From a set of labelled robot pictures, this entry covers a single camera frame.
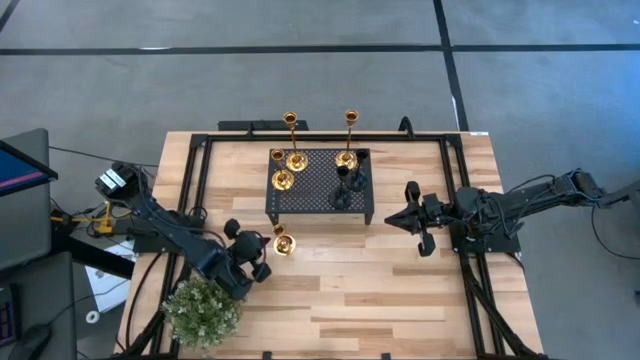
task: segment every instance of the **potted plant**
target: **potted plant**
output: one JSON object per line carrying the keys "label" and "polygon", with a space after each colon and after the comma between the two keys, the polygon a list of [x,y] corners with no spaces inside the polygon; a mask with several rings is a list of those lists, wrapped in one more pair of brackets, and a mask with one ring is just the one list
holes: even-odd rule
{"label": "potted plant", "polygon": [[180,344],[209,348],[238,331],[239,305],[218,285],[196,277],[179,283],[162,309]]}

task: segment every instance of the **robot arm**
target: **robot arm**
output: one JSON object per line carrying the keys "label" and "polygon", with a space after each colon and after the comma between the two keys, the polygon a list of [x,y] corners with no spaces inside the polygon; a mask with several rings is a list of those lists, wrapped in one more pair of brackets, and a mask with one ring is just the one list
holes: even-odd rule
{"label": "robot arm", "polygon": [[453,203],[440,202],[436,194],[423,196],[419,204],[420,189],[416,182],[407,183],[407,207],[385,219],[385,223],[411,234],[420,233],[418,250],[429,256],[435,249],[429,227],[449,225],[452,233],[462,235],[464,244],[459,250],[478,253],[517,252],[519,243],[514,239],[524,225],[526,216],[564,206],[608,206],[618,201],[637,199],[640,181],[611,194],[599,188],[591,175],[576,169],[552,180],[518,187],[505,194],[463,187],[458,189]]}
{"label": "robot arm", "polygon": [[250,262],[256,281],[270,274],[266,263],[257,263],[269,238],[255,231],[240,231],[240,224],[231,219],[225,234],[236,241],[228,249],[216,241],[196,235],[197,228],[178,223],[171,212],[151,196],[147,177],[135,166],[116,162],[96,179],[96,190],[114,204],[131,209],[138,218],[148,221],[167,240],[181,249],[185,260],[209,281],[215,281],[234,299],[242,299],[251,289],[253,280],[240,268]]}

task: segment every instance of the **black perforated tray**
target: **black perforated tray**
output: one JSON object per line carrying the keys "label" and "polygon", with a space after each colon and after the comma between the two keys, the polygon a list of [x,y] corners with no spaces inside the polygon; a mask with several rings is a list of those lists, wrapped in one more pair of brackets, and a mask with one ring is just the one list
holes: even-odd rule
{"label": "black perforated tray", "polygon": [[[345,210],[335,209],[329,204],[329,193],[340,185],[336,174],[336,155],[346,149],[301,149],[309,158],[309,166],[301,172],[292,172],[295,177],[293,187],[278,191],[271,184],[276,172],[276,163],[269,156],[269,174],[267,176],[267,201],[265,212],[272,224],[278,223],[278,214],[364,214],[365,223],[371,222],[373,215],[373,177],[371,176],[371,153],[360,169],[369,179],[369,185],[362,192],[351,192],[351,206]],[[285,159],[293,149],[283,149]]]}

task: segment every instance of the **wooden table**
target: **wooden table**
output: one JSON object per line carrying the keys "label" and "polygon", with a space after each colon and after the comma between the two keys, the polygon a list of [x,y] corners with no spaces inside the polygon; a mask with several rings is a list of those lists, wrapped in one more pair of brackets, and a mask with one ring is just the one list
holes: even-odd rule
{"label": "wooden table", "polygon": [[[461,136],[472,186],[502,191],[489,137]],[[178,203],[190,137],[188,132],[167,135],[153,191],[167,209]],[[335,142],[299,146],[337,147]],[[245,229],[272,235],[264,197],[268,149],[276,147],[287,148],[290,143],[214,143],[204,199],[209,228],[222,233],[224,222],[233,217]],[[375,214],[371,225],[365,226],[361,215],[281,219],[297,240],[295,252],[282,257],[269,247],[272,276],[249,293],[238,335],[205,352],[208,356],[257,359],[263,351],[272,351],[274,358],[379,358],[383,352],[393,358],[474,358],[460,264],[448,230],[433,229],[437,249],[421,258],[417,236],[383,222],[406,206],[403,191],[410,180],[420,184],[423,194],[435,192],[448,201],[438,145],[369,142],[354,147],[372,151]],[[202,150],[194,174],[199,172],[201,158]],[[455,156],[451,159],[457,173]],[[193,204],[196,182],[194,176],[187,208]],[[456,186],[460,186],[457,176]],[[131,298],[152,258],[143,255],[136,263],[118,335],[122,343]],[[522,270],[504,254],[488,254],[487,259],[497,307],[525,344],[541,352]],[[140,291],[131,341],[158,307],[165,264],[163,255]],[[485,346],[491,352],[488,319],[480,312]],[[165,327],[162,352],[168,351],[169,337],[170,329]],[[201,350],[184,347],[180,353],[186,358],[203,355]]]}

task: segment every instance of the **monitor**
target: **monitor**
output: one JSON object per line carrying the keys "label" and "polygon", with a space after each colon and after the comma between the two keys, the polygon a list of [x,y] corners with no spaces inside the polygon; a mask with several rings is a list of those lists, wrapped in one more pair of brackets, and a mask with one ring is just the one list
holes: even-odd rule
{"label": "monitor", "polygon": [[58,173],[0,140],[0,197],[58,179]]}

